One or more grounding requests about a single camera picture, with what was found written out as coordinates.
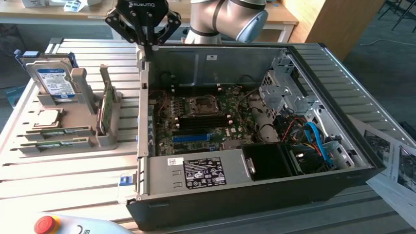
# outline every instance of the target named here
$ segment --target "metal slatted table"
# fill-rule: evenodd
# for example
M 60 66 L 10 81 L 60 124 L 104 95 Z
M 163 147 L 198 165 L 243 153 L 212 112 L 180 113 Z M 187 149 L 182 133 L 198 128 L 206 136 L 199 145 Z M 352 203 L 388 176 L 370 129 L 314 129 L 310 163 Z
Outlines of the metal slatted table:
M 303 55 L 344 112 L 396 139 L 414 144 L 411 137 L 346 70 L 318 44 L 292 44 Z M 39 105 L 38 87 L 30 81 L 18 107 L 0 135 L 0 213 L 16 207 L 26 212 L 44 211 L 63 215 L 111 220 L 142 233 L 128 210 L 116 201 L 122 173 L 136 169 L 136 135 L 140 77 L 136 48 L 118 40 L 64 39 L 50 44 L 47 53 L 74 52 L 87 69 L 87 81 L 95 92 L 104 88 L 100 64 L 110 65 L 110 75 L 123 92 L 119 147 L 111 151 L 56 156 L 20 157 L 14 150 L 26 119 Z M 199 233 L 416 233 L 370 186 L 348 188 L 330 201 L 227 218 L 179 227 L 167 232 Z

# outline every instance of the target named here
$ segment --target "motherboard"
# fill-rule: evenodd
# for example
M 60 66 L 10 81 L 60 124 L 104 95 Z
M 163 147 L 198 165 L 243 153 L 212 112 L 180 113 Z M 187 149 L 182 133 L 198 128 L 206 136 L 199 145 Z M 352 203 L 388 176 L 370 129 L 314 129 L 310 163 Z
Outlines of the motherboard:
M 242 86 L 220 85 L 151 91 L 155 156 L 231 150 L 256 142 L 247 94 Z

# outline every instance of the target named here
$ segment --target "black chair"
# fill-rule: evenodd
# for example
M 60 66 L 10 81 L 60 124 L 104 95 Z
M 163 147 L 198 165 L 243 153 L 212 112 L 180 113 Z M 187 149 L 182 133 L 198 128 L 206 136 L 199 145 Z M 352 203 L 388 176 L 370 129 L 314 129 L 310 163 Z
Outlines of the black chair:
M 403 13 L 402 16 L 400 16 L 400 19 L 398 20 L 398 22 L 396 22 L 396 24 L 395 24 L 395 26 L 392 27 L 391 30 L 395 29 L 395 27 L 398 26 L 398 24 L 402 22 L 403 19 L 412 19 L 412 20 L 415 20 L 415 18 L 407 18 L 406 15 L 407 15 L 408 12 L 411 11 L 411 8 L 415 6 L 416 0 L 407 0 L 407 1 L 411 3 L 411 5 L 410 5 L 410 7 L 406 9 L 404 13 Z M 386 10 L 386 12 L 382 14 L 382 16 L 379 17 L 379 19 L 382 19 L 382 17 L 386 15 L 386 13 L 387 13 L 394 7 L 395 7 L 394 12 L 395 12 L 395 14 L 398 14 L 398 9 L 399 9 L 399 6 L 400 6 L 402 2 L 403 2 L 403 0 L 395 0 L 395 2 L 394 2 L 394 1 L 386 0 L 386 2 L 384 2 L 384 4 L 383 4 L 382 8 L 384 7 L 384 5 L 386 5 L 387 3 L 390 4 L 390 8 L 388 8 L 388 9 Z

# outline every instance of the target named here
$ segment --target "blue pcie slot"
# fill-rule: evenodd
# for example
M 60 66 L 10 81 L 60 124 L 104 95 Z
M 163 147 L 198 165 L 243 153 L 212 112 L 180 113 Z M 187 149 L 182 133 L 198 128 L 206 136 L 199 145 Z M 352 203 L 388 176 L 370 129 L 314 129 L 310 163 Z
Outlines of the blue pcie slot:
M 210 141 L 212 134 L 198 134 L 191 136 L 174 136 L 174 143 Z

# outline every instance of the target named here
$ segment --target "red button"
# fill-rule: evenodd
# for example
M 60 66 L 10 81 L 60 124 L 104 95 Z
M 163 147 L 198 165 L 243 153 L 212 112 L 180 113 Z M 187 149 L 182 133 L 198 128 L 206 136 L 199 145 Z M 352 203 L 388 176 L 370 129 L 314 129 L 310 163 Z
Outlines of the red button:
M 35 224 L 38 234 L 48 234 L 56 226 L 56 220 L 51 216 L 43 216 Z

